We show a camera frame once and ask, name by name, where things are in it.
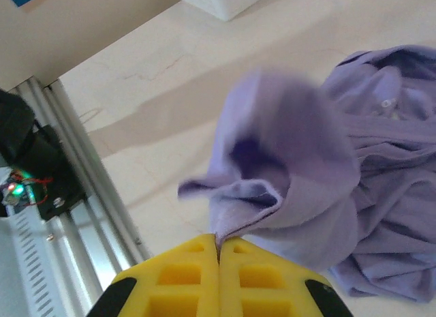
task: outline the green led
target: green led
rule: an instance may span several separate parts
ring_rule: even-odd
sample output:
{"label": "green led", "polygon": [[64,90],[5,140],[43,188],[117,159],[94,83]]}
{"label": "green led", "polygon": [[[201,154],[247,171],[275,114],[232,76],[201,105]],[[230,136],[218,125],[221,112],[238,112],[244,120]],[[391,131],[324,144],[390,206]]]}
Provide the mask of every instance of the green led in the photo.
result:
{"label": "green led", "polygon": [[25,179],[30,179],[32,177],[32,175],[30,175],[27,172],[21,171],[21,175],[25,178]]}
{"label": "green led", "polygon": [[12,194],[15,196],[19,196],[20,194],[22,194],[25,191],[25,187],[22,185],[17,185],[15,187],[15,190],[12,191]]}

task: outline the white table surface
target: white table surface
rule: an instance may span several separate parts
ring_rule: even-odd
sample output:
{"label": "white table surface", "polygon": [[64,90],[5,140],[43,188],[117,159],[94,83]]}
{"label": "white table surface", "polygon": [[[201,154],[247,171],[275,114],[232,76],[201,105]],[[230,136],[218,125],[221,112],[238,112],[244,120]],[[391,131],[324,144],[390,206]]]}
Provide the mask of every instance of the white table surface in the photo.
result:
{"label": "white table surface", "polygon": [[[321,83],[358,50],[436,46],[436,0],[261,0],[232,22],[177,3],[60,77],[146,245],[208,230],[177,184],[205,171],[223,101],[259,65]],[[355,316],[436,316],[428,305],[351,299]]]}

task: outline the lavender cloth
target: lavender cloth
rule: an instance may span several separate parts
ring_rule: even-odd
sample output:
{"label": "lavender cloth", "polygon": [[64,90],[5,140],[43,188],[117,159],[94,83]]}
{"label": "lavender cloth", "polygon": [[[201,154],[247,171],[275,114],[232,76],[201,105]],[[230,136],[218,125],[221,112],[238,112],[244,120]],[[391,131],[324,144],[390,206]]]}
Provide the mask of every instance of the lavender cloth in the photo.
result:
{"label": "lavender cloth", "polygon": [[217,245],[253,235],[350,294],[436,291],[436,50],[358,52],[321,88],[261,70],[228,96],[205,177]]}

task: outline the shirt button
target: shirt button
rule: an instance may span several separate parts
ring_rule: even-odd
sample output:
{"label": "shirt button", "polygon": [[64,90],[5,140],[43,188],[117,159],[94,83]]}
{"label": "shirt button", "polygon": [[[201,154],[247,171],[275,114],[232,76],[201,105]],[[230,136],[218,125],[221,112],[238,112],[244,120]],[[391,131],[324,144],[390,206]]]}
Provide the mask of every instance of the shirt button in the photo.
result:
{"label": "shirt button", "polygon": [[392,101],[391,101],[391,100],[384,100],[384,101],[381,102],[381,106],[382,106],[383,108],[387,108],[387,107],[389,107],[391,104],[392,104]]}

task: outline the screw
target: screw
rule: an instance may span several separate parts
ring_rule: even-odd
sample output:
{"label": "screw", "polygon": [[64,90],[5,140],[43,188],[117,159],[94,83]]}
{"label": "screw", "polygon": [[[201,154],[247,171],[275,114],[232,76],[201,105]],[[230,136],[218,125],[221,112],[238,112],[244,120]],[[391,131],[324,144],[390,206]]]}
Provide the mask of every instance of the screw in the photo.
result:
{"label": "screw", "polygon": [[65,200],[63,200],[62,198],[55,198],[55,200],[53,201],[53,205],[55,208],[62,207],[64,203]]}

